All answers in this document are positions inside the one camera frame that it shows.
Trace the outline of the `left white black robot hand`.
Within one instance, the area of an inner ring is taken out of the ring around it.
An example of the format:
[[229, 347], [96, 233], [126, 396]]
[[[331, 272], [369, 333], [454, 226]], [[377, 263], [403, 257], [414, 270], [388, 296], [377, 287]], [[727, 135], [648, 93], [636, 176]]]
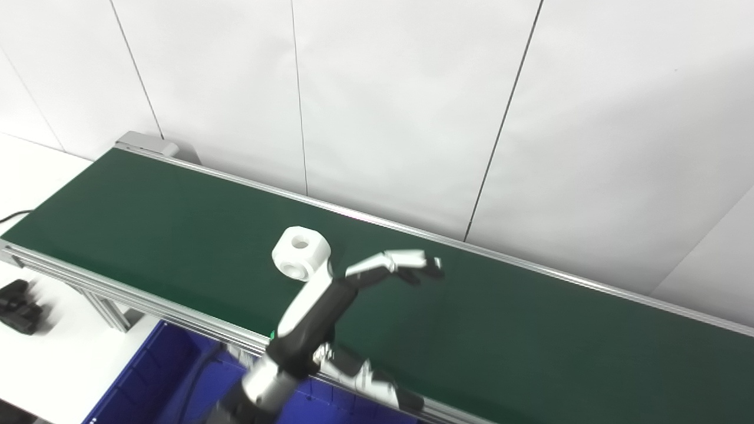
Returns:
[[423, 250], [386, 250], [375, 253], [334, 276], [330, 268], [312, 277], [280, 319], [266, 354], [280, 370], [295, 378], [323, 372], [334, 381], [383, 405], [421, 413], [425, 398], [398, 386], [388, 374], [375, 370], [369, 360], [336, 347], [336, 324], [361, 290], [389, 277], [416, 286], [418, 274], [445, 276], [441, 259]]

